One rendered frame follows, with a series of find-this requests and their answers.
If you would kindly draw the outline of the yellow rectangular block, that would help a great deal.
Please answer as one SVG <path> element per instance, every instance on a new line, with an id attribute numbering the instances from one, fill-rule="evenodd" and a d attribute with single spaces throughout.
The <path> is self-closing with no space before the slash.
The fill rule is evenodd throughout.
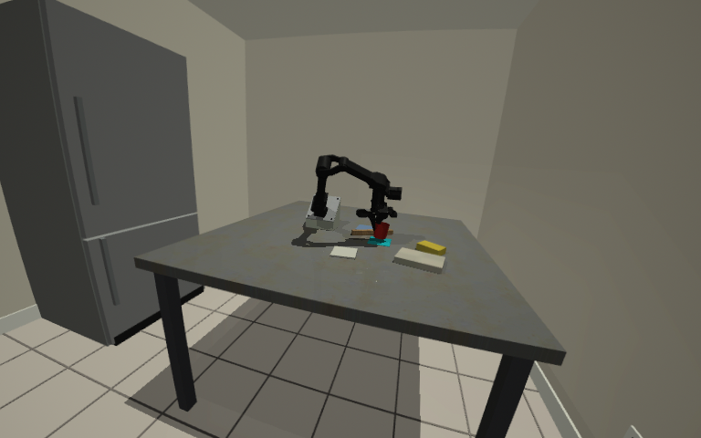
<path id="1" fill-rule="evenodd" d="M 417 250 L 425 252 L 427 254 L 442 256 L 445 255 L 446 247 L 430 243 L 428 241 L 422 241 L 417 243 Z"/>

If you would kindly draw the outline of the tan wooden strip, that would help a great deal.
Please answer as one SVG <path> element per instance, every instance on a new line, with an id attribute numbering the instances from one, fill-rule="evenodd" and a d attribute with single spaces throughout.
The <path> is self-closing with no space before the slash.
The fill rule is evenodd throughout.
<path id="1" fill-rule="evenodd" d="M 352 229 L 352 235 L 373 235 L 373 229 Z M 389 229 L 387 235 L 393 235 L 393 230 Z"/>

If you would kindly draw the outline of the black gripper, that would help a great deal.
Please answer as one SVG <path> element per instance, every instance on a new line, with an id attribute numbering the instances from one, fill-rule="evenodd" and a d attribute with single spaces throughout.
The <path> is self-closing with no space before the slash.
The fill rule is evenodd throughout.
<path id="1" fill-rule="evenodd" d="M 371 210 L 370 211 L 366 211 L 365 209 L 358 209 L 356 211 L 356 215 L 358 215 L 360 218 L 366 218 L 366 217 L 370 218 L 373 231 L 375 231 L 375 221 L 376 221 L 376 224 L 381 224 L 381 222 L 384 219 L 386 219 L 386 218 L 378 218 L 377 217 L 377 214 L 374 211 L 374 207 L 377 203 L 384 204 L 385 201 L 384 201 L 384 199 L 383 200 L 371 199 Z M 375 215 L 376 215 L 376 218 L 375 218 Z M 397 212 L 393 210 L 390 217 L 397 217 Z"/>

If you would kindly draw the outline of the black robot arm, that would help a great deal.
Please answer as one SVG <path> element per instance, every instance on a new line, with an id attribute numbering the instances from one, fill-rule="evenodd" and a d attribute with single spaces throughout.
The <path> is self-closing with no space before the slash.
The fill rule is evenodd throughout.
<path id="1" fill-rule="evenodd" d="M 332 168 L 331 162 L 338 162 Z M 390 181 L 387 176 L 380 172 L 371 172 L 355 162 L 350 161 L 347 157 L 339 157 L 336 155 L 321 155 L 318 158 L 318 163 L 316 167 L 316 175 L 318 177 L 318 188 L 316 195 L 313 196 L 312 205 L 310 208 L 311 212 L 314 212 L 315 216 L 325 217 L 328 211 L 327 200 L 328 194 L 325 193 L 326 181 L 328 176 L 332 176 L 338 172 L 347 172 L 358 179 L 369 184 L 369 188 L 372 189 L 372 199 L 383 200 L 386 195 L 388 200 L 400 200 L 402 199 L 402 187 L 391 187 Z M 374 211 L 378 218 L 388 218 L 393 212 L 392 207 L 387 207 L 387 203 L 380 204 L 377 203 L 374 207 Z M 313 215 L 314 215 L 313 214 Z"/>

